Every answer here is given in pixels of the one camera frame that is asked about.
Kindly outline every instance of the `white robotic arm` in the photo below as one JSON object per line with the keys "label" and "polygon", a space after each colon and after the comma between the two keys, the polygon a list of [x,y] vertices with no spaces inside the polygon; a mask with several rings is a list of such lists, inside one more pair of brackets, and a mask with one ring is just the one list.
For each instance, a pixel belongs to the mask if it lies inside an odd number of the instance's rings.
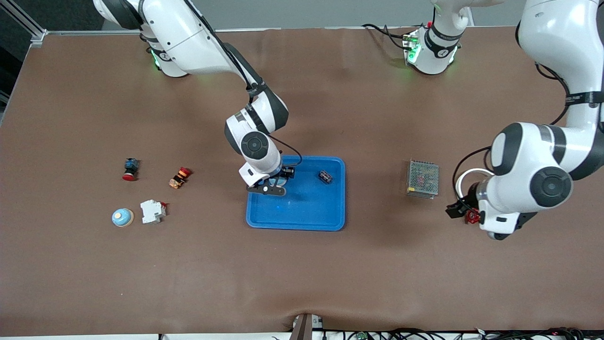
{"label": "white robotic arm", "polygon": [[430,0],[434,20],[403,37],[405,60],[425,74],[443,72],[455,56],[459,39],[469,23],[469,7],[498,5],[505,0]]}
{"label": "white robotic arm", "polygon": [[564,203],[573,180],[604,164],[604,48],[596,0],[528,0],[518,30],[522,49],[567,87],[567,125],[513,123],[491,146],[494,176],[475,183],[448,207],[451,217],[478,209],[480,228],[502,240],[535,216]]}
{"label": "white robotic arm", "polygon": [[[269,177],[293,176],[282,169],[281,154],[268,135],[285,126],[288,109],[232,45],[223,43],[189,0],[93,0],[97,11],[123,28],[140,30],[158,67],[170,77],[235,73],[246,83],[250,101],[227,119],[225,136],[246,160],[239,170],[248,190]],[[285,189],[265,186],[266,194]]]}

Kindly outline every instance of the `blue dome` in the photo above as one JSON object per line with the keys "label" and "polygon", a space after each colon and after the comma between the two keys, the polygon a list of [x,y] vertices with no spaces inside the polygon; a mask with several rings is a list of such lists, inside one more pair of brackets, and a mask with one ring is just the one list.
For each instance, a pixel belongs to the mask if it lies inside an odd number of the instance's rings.
{"label": "blue dome", "polygon": [[125,227],[128,224],[131,224],[134,218],[134,214],[131,210],[122,208],[117,209],[113,215],[111,215],[111,222],[113,222],[118,227]]}

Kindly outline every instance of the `white cable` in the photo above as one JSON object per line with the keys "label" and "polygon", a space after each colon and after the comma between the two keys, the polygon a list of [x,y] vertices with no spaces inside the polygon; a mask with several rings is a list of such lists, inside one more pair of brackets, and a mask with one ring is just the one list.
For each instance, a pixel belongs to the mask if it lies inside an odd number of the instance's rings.
{"label": "white cable", "polygon": [[474,169],[470,169],[470,170],[464,172],[457,178],[457,181],[455,182],[455,191],[457,191],[457,195],[459,195],[459,197],[465,196],[461,191],[461,183],[463,182],[463,179],[465,178],[465,176],[467,176],[473,172],[477,172],[477,173],[483,174],[485,176],[494,176],[495,175],[493,172],[490,172],[486,169],[481,169],[481,168],[474,168]]}

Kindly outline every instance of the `perforated metal box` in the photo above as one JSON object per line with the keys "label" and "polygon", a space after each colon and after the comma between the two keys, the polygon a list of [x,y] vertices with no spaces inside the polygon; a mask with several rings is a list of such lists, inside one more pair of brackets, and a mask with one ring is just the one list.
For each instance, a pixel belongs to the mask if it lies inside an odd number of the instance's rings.
{"label": "perforated metal box", "polygon": [[411,160],[407,172],[407,195],[434,199],[439,194],[439,166]]}

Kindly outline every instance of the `gray floor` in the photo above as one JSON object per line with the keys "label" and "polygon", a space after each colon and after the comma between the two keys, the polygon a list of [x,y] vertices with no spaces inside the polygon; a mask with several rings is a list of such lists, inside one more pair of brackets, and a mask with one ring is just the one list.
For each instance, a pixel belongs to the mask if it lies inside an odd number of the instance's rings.
{"label": "gray floor", "polygon": [[[193,0],[216,29],[311,28],[376,25],[410,26],[432,18],[429,0]],[[474,8],[476,25],[516,25],[525,0]],[[105,22],[104,30],[118,27]]]}

